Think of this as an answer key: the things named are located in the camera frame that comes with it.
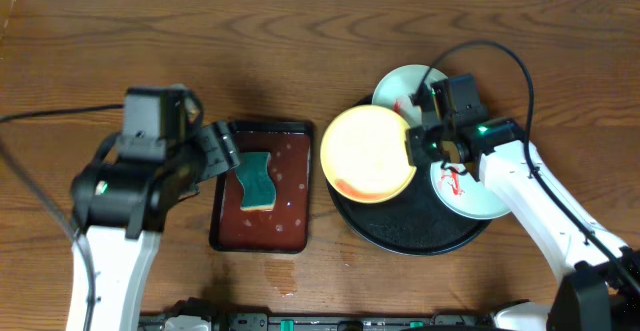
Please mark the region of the yellow plate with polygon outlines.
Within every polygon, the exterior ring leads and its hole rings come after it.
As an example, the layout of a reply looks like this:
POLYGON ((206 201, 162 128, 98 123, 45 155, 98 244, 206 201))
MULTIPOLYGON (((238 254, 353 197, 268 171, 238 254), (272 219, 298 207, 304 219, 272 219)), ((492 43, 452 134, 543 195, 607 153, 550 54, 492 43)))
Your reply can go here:
POLYGON ((339 114, 324 132, 320 163, 329 185, 355 202, 375 204, 399 195, 417 168, 407 151, 409 124, 394 111, 360 105, 339 114))

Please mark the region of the green scouring sponge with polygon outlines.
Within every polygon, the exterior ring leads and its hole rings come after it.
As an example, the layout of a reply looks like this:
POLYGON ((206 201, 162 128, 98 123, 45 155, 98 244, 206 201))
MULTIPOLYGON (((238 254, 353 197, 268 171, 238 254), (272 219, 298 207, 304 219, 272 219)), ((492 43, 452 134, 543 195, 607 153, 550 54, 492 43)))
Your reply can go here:
POLYGON ((271 211, 274 208, 277 191, 268 170, 270 159, 269 152, 240 154, 240 165, 235 173, 243 189, 242 211, 271 211))

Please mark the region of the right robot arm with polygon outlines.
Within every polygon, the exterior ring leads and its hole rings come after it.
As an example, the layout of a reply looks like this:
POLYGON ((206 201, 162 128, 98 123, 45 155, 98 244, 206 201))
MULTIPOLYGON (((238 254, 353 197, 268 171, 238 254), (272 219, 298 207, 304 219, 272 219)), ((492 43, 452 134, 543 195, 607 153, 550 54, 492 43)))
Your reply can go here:
POLYGON ((557 180, 512 119, 455 131, 407 132, 416 165, 476 164, 475 178, 514 214, 547 260, 558 289, 550 306, 518 301, 491 315, 498 330, 636 330, 639 253, 595 220, 557 180))

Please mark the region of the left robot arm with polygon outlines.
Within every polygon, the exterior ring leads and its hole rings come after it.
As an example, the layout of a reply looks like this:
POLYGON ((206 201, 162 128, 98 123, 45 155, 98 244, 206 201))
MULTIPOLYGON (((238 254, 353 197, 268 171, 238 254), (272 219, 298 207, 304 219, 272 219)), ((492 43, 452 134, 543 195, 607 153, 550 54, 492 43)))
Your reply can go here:
POLYGON ((227 122, 195 131, 162 162, 143 158, 106 161, 129 138, 103 140, 71 188, 79 230, 72 247, 69 330, 135 330, 149 271, 168 211, 199 193, 202 181, 240 161, 227 122))

